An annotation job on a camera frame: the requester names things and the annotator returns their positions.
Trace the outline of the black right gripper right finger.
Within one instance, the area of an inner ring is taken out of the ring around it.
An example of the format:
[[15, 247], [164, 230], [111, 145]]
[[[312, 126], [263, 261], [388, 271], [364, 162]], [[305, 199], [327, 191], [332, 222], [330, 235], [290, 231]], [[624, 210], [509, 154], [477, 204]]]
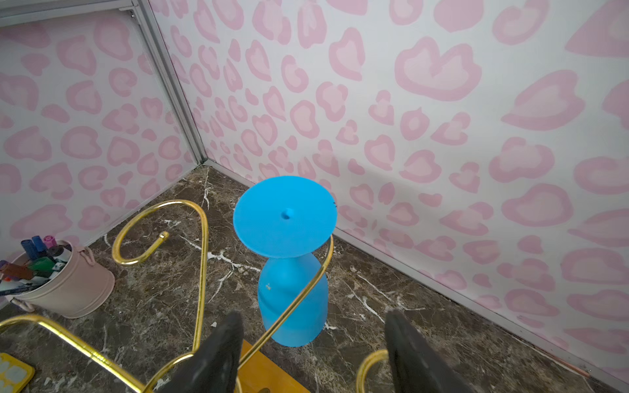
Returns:
[[396, 392], [472, 391], [401, 312], [387, 313], [385, 340]]

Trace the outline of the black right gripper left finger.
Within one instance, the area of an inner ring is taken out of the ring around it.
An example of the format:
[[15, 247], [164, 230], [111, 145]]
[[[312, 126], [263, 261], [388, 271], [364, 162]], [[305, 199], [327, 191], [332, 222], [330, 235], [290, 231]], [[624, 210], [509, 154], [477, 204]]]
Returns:
[[242, 341], [242, 316], [232, 311], [159, 392], [234, 392]]

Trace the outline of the blue wine glass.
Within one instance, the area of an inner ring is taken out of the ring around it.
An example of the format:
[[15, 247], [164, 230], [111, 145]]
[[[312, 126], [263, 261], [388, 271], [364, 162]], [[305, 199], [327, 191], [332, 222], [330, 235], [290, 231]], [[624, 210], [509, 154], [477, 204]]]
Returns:
[[234, 230], [245, 247], [267, 259], [257, 291], [265, 328], [319, 272], [322, 264], [314, 252], [331, 238], [336, 224], [333, 196], [307, 178], [269, 178], [242, 195]]

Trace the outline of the pink pen holder cup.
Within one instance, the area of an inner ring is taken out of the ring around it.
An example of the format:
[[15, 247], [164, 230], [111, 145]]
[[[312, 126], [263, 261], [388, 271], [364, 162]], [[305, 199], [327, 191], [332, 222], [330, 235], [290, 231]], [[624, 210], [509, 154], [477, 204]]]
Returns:
[[111, 295], [114, 274], [96, 262], [88, 247], [52, 235], [24, 239], [21, 245], [21, 255], [1, 261], [1, 297], [14, 306], [78, 319]]

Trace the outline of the yellow calculator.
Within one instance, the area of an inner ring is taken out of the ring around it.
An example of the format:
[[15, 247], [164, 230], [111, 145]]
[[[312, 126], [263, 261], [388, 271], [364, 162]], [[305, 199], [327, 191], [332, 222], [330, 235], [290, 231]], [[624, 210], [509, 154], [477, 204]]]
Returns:
[[22, 392], [34, 377], [35, 369], [17, 358], [1, 353], [0, 360], [0, 392]]

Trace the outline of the aluminium frame strut left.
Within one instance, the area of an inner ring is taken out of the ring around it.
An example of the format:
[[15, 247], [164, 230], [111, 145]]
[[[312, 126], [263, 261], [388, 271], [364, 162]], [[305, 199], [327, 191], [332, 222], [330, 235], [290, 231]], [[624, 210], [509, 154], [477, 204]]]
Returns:
[[84, 15], [99, 11], [129, 11], [134, 15], [143, 40], [149, 50], [160, 81], [167, 93], [175, 117], [180, 123], [193, 161], [204, 164], [208, 160], [201, 135], [193, 119], [192, 112], [170, 54], [162, 37], [157, 18], [149, 1], [138, 0], [75, 0], [75, 1], [2, 1], [1, 26], [18, 26], [31, 22]]

